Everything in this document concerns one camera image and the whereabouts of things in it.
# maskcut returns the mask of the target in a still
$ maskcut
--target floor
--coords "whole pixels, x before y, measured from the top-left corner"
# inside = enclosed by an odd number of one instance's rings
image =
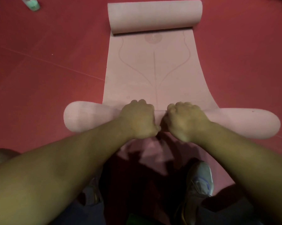
[[[0,0],[0,147],[19,152],[71,135],[63,122],[70,102],[102,102],[107,3],[151,0],[38,1],[32,12],[21,0]],[[282,123],[282,0],[202,2],[194,36],[215,101],[266,109]],[[282,154],[282,127],[258,142]],[[129,211],[109,210],[117,202],[107,205],[108,223]]]

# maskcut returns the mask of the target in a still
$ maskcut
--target plastic bottle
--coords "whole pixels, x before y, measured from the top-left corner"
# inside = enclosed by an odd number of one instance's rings
[[[37,0],[23,0],[23,2],[32,11],[37,11],[40,8],[40,5]]]

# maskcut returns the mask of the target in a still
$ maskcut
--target rolled-up mat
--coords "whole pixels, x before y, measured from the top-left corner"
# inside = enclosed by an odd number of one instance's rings
[[[214,101],[191,28],[200,21],[202,9],[200,0],[109,3],[112,33],[103,105],[81,101],[70,104],[64,112],[67,128],[85,131],[113,119],[115,111],[119,113],[132,100],[145,99],[154,105],[156,113],[165,113],[170,103],[189,101],[205,110],[210,119],[244,136],[267,138],[276,134],[280,121],[274,114],[258,109],[219,109]],[[118,155],[129,159],[130,152],[138,151],[139,162],[161,175],[168,174],[165,162],[174,160],[180,167],[197,157],[209,163],[215,193],[233,183],[204,150],[192,143],[182,144],[170,134],[168,137],[176,155],[167,141],[155,137],[131,141]]]

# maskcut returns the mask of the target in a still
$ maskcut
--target hand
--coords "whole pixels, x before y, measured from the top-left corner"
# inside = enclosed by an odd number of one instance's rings
[[[183,142],[199,144],[203,132],[209,128],[211,121],[199,106],[189,102],[169,104],[164,121],[169,132]]]
[[[145,100],[133,100],[125,105],[119,118],[128,127],[133,139],[156,136],[161,130],[161,127],[154,123],[154,106],[147,104]]]

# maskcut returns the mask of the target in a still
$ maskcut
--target circular emblem on mat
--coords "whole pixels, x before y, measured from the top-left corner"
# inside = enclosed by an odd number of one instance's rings
[[[162,40],[161,34],[146,34],[144,37],[145,41],[151,44],[157,44]]]

